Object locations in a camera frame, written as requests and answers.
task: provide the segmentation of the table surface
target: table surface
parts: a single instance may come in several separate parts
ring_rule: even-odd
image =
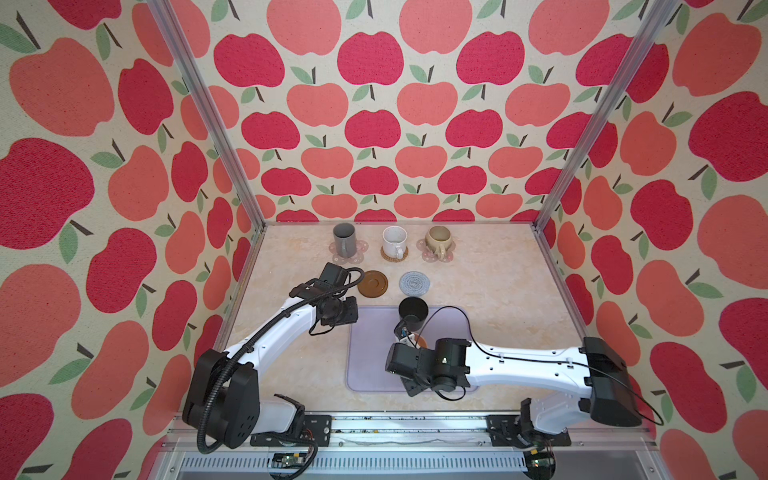
[[[526,349],[581,344],[529,225],[449,225],[455,240],[450,263],[427,263],[416,249],[416,242],[431,227],[427,224],[403,224],[408,231],[408,257],[399,263],[384,260],[379,250],[387,226],[356,225],[357,240],[369,245],[356,266],[378,270],[389,279],[388,290],[378,298],[350,290],[359,305],[398,305],[406,296],[399,288],[400,277],[415,270],[424,273],[432,284],[422,297],[427,304],[463,308],[481,343]],[[240,341],[271,318],[296,285],[319,276],[326,262],[332,260],[328,250],[332,229],[333,225],[326,224],[273,225],[266,229],[229,343]],[[404,392],[353,392],[346,386],[349,328],[336,327],[320,337],[300,336],[260,375],[262,398],[281,393],[308,410],[327,411],[502,410],[517,409],[521,400],[549,393],[531,387],[490,385],[468,393],[460,402],[446,402],[431,392],[412,398]]]

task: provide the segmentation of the wall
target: wall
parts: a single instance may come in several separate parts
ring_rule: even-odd
[[[552,251],[662,412],[674,477],[768,478],[768,4],[688,4],[650,51],[669,51],[663,86],[611,115],[619,148],[578,170]]]
[[[146,478],[250,222],[145,3],[0,23],[0,478]]]
[[[270,222],[532,220],[647,10],[194,1],[211,31],[199,68],[240,102],[224,123]],[[663,53],[633,98],[658,89]],[[609,128],[596,159],[615,146]]]

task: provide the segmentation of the brown round coaster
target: brown round coaster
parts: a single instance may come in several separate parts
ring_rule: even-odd
[[[386,279],[386,275],[378,270],[368,270],[362,278],[362,282],[357,285],[357,290],[362,296],[376,298],[383,295],[388,286],[389,281]]]
[[[382,258],[388,262],[392,262],[392,263],[402,262],[403,260],[408,258],[408,247],[406,247],[406,251],[403,253],[402,258],[392,258],[388,256],[386,253],[384,253],[384,247],[382,247],[381,249],[381,254],[382,254]]]

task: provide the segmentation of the purple silicone mat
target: purple silicone mat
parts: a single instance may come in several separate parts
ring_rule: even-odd
[[[432,315],[439,306],[429,307]],[[346,386],[353,392],[406,393],[400,377],[384,370],[389,347],[397,340],[395,325],[400,321],[397,306],[359,306],[358,319],[349,333],[349,355],[346,364]],[[429,348],[441,338],[469,339],[467,320],[453,308],[440,310],[424,331]],[[467,392],[474,392],[473,386]]]

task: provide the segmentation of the black cup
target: black cup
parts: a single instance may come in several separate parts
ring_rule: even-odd
[[[429,314],[427,302],[417,296],[409,296],[400,302],[398,307],[400,320],[406,325],[409,332],[415,332],[422,328]]]

